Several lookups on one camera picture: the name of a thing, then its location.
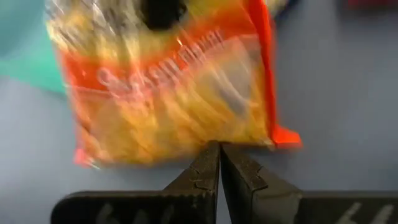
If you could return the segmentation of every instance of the clear plastic packaging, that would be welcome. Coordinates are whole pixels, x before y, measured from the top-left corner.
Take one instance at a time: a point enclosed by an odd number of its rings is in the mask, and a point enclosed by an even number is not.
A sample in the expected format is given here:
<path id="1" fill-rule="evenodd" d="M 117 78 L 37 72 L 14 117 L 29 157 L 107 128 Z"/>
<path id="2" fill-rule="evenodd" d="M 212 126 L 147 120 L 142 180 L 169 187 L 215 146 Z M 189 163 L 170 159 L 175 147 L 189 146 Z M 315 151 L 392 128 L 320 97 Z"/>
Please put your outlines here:
<path id="1" fill-rule="evenodd" d="M 212 139 L 299 142 L 276 125 L 263 3 L 165 0 L 177 8 L 157 11 L 151 1 L 47 4 L 79 163 L 153 164 Z"/>

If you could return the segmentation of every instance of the table surface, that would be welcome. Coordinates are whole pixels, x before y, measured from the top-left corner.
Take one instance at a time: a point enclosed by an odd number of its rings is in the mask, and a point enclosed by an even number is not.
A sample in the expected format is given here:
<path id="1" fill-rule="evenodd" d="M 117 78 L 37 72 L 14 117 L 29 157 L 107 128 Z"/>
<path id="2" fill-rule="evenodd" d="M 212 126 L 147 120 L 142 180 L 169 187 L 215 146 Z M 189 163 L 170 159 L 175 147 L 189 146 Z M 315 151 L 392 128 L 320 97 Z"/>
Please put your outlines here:
<path id="1" fill-rule="evenodd" d="M 252 156 L 302 189 L 398 190 L 398 15 L 342 18 L 332 2 L 300 1 L 277 34 L 280 120 L 305 147 Z M 2 223 L 48 223 L 79 190 L 162 189 L 188 164 L 84 169 L 74 147 L 64 96 L 0 77 Z M 230 223 L 219 189 L 218 223 Z"/>

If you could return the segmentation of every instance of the snack bag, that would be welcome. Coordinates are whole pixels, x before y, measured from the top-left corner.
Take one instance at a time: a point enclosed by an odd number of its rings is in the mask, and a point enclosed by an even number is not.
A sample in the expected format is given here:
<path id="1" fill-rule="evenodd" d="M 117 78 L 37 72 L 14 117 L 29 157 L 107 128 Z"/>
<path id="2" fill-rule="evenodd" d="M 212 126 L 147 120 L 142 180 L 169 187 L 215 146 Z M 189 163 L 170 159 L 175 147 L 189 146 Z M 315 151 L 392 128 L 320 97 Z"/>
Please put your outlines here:
<path id="1" fill-rule="evenodd" d="M 212 139 L 300 142 L 276 125 L 260 0 L 52 0 L 47 10 L 80 164 L 153 164 Z"/>

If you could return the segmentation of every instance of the plastic bag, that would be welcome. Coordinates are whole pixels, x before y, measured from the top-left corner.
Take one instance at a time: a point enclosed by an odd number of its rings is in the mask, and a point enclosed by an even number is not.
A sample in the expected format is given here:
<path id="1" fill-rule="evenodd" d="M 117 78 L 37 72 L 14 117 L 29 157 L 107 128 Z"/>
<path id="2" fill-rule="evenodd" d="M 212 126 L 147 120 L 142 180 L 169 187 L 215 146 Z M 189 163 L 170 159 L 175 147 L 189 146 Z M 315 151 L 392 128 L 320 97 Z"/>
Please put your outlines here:
<path id="1" fill-rule="evenodd" d="M 152 164 L 212 139 L 300 141 L 276 125 L 262 2 L 52 0 L 47 9 L 78 163 Z"/>

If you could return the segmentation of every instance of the teal object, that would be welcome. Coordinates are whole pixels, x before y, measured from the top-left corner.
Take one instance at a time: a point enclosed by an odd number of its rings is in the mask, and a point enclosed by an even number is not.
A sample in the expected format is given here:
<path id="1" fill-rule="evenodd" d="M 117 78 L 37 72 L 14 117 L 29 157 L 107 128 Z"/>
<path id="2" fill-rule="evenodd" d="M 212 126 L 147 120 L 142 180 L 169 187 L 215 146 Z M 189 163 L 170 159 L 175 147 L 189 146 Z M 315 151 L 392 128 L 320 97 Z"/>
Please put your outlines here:
<path id="1" fill-rule="evenodd" d="M 0 1 L 0 75 L 65 92 L 44 25 L 44 0 Z"/>

